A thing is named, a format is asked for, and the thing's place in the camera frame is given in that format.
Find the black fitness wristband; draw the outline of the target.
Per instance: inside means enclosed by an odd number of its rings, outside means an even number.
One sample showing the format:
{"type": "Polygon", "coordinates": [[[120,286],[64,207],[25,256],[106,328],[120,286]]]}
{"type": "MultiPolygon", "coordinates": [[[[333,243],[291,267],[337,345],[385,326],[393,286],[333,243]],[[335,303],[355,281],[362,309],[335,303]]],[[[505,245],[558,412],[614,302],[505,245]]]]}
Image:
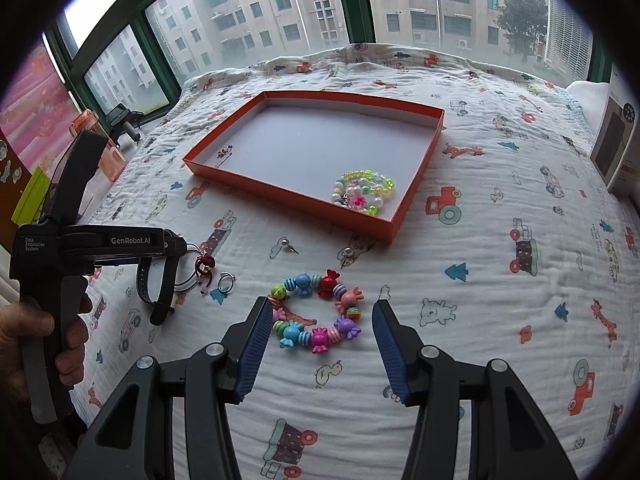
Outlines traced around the black fitness wristband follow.
{"type": "Polygon", "coordinates": [[[161,326],[166,321],[169,313],[174,310],[172,297],[176,287],[179,257],[166,257],[163,266],[160,291],[156,299],[152,299],[149,293],[149,278],[152,266],[152,257],[141,257],[137,265],[137,293],[138,297],[151,307],[150,323],[153,326],[161,326]]]}

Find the black device on sill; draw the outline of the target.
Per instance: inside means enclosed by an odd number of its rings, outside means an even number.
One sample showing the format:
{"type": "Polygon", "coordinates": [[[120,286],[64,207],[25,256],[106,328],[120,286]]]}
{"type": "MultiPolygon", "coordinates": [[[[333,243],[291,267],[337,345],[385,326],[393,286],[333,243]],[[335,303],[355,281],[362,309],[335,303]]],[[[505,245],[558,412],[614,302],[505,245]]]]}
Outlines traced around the black device on sill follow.
{"type": "Polygon", "coordinates": [[[126,134],[134,143],[141,139],[140,122],[144,114],[137,110],[130,110],[122,103],[118,103],[106,116],[105,121],[110,127],[108,135],[118,145],[119,138],[126,134]]]}

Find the orange transparent water bottle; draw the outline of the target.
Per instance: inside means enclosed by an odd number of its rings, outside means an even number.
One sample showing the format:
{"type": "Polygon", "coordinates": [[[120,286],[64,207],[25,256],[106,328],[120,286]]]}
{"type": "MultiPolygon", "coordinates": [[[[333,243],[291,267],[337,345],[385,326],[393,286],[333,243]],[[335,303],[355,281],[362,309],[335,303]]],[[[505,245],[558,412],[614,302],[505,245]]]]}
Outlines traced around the orange transparent water bottle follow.
{"type": "Polygon", "coordinates": [[[114,183],[125,170],[127,159],[120,148],[108,136],[101,126],[99,117],[93,110],[83,110],[70,124],[70,134],[77,138],[86,131],[90,132],[90,138],[94,145],[102,148],[98,167],[111,183],[114,183]]]}

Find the green yellow box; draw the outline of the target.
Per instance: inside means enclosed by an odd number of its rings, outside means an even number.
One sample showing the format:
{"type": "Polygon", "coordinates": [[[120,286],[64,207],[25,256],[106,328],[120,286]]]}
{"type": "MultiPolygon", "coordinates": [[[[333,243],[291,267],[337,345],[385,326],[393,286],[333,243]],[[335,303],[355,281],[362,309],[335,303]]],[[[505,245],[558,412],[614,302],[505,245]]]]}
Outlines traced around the green yellow box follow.
{"type": "Polygon", "coordinates": [[[17,226],[38,220],[50,186],[49,176],[37,167],[32,173],[20,200],[13,211],[11,221],[17,226]]]}

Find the silver hoop earring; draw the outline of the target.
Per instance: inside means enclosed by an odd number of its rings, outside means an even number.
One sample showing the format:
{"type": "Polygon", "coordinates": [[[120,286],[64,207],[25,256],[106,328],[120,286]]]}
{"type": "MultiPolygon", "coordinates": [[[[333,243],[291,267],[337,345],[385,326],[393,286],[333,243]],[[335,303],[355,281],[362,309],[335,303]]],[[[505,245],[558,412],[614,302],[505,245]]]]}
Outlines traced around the silver hoop earring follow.
{"type": "Polygon", "coordinates": [[[175,284],[176,292],[188,292],[195,286],[201,283],[201,273],[198,270],[194,270],[193,273],[185,280],[175,284]]]}

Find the white pillow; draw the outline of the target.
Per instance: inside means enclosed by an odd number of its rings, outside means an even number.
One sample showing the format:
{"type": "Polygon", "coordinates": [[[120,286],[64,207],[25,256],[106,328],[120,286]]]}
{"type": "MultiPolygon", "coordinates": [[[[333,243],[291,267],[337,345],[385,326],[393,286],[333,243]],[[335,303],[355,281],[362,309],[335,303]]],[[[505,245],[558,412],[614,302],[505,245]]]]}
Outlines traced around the white pillow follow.
{"type": "Polygon", "coordinates": [[[598,133],[608,105],[610,84],[608,82],[578,80],[573,81],[566,90],[582,108],[582,114],[584,114],[591,130],[598,133]]]}

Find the green window frame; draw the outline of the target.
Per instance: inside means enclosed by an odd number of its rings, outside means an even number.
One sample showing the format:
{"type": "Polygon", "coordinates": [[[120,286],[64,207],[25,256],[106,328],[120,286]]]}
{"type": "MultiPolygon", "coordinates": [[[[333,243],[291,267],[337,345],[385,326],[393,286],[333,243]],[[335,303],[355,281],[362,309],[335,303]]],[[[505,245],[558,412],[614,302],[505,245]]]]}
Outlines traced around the green window frame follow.
{"type": "MultiPolygon", "coordinates": [[[[548,0],[72,0],[44,36],[84,107],[156,116],[209,70],[346,44],[398,44],[524,70],[566,86],[544,62],[548,0]]],[[[610,79],[594,32],[585,80],[610,79]]]]}

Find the outdoor air conditioner unit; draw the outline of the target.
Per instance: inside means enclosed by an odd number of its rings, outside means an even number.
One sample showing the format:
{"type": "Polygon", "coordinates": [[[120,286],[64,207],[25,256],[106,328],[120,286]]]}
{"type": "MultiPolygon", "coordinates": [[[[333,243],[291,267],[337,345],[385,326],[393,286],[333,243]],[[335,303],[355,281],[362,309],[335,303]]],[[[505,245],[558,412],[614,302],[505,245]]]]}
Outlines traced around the outdoor air conditioner unit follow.
{"type": "Polygon", "coordinates": [[[544,62],[567,84],[588,75],[593,34],[565,0],[548,0],[544,62]]]}

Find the orange shallow box tray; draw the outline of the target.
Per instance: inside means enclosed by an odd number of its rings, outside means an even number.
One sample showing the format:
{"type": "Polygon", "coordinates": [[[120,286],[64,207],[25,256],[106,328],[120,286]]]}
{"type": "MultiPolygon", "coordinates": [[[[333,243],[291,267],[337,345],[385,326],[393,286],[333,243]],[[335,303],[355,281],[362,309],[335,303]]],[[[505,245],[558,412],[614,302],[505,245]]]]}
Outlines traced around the orange shallow box tray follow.
{"type": "Polygon", "coordinates": [[[436,148],[440,107],[359,93],[271,90],[253,96],[188,151],[199,177],[391,243],[436,148]],[[375,216],[334,202],[350,170],[370,170],[394,190],[375,216]]]}

